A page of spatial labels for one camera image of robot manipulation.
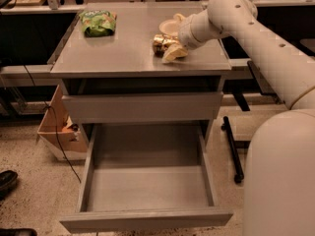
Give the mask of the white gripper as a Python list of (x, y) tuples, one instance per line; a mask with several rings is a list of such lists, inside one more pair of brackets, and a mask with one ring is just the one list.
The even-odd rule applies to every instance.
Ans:
[(173, 19), (180, 23), (178, 38), (181, 44), (172, 44), (162, 56), (163, 63), (170, 63), (176, 58), (186, 57), (188, 49), (196, 49), (210, 39), (208, 13), (203, 11), (185, 18), (182, 14), (175, 14)]

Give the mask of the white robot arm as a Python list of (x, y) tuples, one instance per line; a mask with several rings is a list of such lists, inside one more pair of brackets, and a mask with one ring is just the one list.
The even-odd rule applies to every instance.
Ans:
[(209, 0), (179, 21), (188, 49), (233, 37), (287, 107), (252, 137), (243, 236), (315, 236), (315, 61), (257, 21), (249, 0)]

